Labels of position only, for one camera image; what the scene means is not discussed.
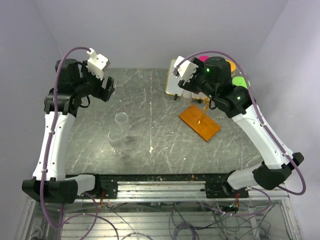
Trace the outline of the clear glass flute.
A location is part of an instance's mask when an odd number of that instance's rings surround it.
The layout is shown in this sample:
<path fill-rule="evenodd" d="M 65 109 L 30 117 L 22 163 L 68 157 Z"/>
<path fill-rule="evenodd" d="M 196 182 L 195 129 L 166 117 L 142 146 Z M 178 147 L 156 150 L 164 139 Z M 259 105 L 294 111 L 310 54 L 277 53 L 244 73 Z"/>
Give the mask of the clear glass flute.
<path fill-rule="evenodd" d="M 107 137 L 114 154 L 119 157 L 124 157 L 126 148 L 122 132 L 118 129 L 113 129 L 108 133 Z"/>
<path fill-rule="evenodd" d="M 119 112 L 115 115 L 114 120 L 117 124 L 118 129 L 126 137 L 130 130 L 130 120 L 125 112 Z"/>

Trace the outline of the clear glass front flute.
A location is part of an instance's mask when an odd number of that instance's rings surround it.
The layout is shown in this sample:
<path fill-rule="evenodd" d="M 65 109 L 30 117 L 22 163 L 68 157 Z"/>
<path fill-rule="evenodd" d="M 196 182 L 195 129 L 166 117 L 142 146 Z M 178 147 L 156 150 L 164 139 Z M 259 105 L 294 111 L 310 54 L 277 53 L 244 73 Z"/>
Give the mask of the clear glass front flute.
<path fill-rule="evenodd" d="M 108 133 L 107 137 L 114 154 L 119 157 L 124 157 L 126 148 L 122 132 L 118 129 L 113 129 Z"/>

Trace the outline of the clear glass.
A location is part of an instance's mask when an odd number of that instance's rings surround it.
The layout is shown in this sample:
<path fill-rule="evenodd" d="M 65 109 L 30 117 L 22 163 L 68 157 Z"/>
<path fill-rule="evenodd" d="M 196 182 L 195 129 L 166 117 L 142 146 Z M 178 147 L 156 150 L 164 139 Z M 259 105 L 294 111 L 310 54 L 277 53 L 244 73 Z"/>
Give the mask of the clear glass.
<path fill-rule="evenodd" d="M 193 94 L 190 91 L 183 90 L 181 93 L 181 101 L 183 106 L 188 108 L 192 104 Z"/>

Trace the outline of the pink plastic wine glass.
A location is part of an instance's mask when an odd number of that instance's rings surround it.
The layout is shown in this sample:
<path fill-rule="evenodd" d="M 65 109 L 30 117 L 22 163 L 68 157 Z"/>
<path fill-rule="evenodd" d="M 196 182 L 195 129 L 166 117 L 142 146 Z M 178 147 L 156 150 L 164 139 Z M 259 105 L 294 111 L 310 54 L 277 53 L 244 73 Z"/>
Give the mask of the pink plastic wine glass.
<path fill-rule="evenodd" d="M 202 55 L 202 56 L 199 56 L 199 57 L 198 57 L 198 59 L 199 59 L 200 61 L 202 61 L 203 63 L 204 63 L 208 58 L 209 58 L 209 56 L 207 56 L 207 55 Z"/>

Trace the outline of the orange plastic wine glass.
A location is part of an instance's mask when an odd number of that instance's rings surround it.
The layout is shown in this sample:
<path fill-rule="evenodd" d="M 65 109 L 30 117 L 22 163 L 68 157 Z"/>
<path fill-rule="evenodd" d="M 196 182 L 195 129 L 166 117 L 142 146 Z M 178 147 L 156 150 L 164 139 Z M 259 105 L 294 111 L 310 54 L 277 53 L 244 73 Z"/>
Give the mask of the orange plastic wine glass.
<path fill-rule="evenodd" d="M 237 70 L 236 64 L 233 61 L 229 60 L 229 59 L 227 59 L 226 61 L 230 64 L 230 72 L 231 72 L 231 74 L 234 75 L 236 73 L 236 70 Z"/>

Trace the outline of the green plastic wine glass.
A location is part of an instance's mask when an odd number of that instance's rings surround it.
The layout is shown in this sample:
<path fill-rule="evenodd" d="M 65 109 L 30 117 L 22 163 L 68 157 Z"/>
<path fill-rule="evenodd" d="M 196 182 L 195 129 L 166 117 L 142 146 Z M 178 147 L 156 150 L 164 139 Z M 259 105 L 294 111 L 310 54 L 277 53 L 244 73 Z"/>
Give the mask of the green plastic wine glass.
<path fill-rule="evenodd" d="M 235 76 L 232 79 L 232 84 L 236 87 L 244 87 L 246 89 L 248 89 L 248 86 L 250 86 L 250 82 L 245 80 L 245 78 L 243 76 Z"/>

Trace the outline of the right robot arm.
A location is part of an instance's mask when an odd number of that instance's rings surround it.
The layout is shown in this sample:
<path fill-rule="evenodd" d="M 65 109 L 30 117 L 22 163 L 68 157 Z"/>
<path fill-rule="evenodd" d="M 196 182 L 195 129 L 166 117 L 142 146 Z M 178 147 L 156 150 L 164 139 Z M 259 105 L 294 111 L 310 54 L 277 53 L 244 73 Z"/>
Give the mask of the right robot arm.
<path fill-rule="evenodd" d="M 173 75 L 180 77 L 178 86 L 194 94 L 202 93 L 246 133 L 263 161 L 253 167 L 231 171 L 220 186 L 221 194 L 233 197 L 238 189 L 258 185 L 265 190 L 279 188 L 303 161 L 264 120 L 249 88 L 233 83 L 231 64 L 220 56 L 205 61 L 193 57 L 175 60 Z"/>

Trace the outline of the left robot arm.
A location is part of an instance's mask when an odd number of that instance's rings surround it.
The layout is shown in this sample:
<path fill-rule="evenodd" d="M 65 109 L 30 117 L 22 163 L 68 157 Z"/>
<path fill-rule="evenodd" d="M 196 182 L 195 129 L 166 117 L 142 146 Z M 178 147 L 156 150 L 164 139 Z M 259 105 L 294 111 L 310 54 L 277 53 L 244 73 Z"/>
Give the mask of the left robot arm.
<path fill-rule="evenodd" d="M 66 177 L 68 139 L 83 107 L 82 99 L 94 97 L 107 102 L 114 93 L 114 79 L 105 78 L 109 60 L 57 61 L 58 82 L 44 99 L 45 132 L 32 178 L 22 182 L 22 191 L 37 202 L 72 204 L 85 193 L 96 199 L 102 193 L 101 178 L 95 173 Z"/>

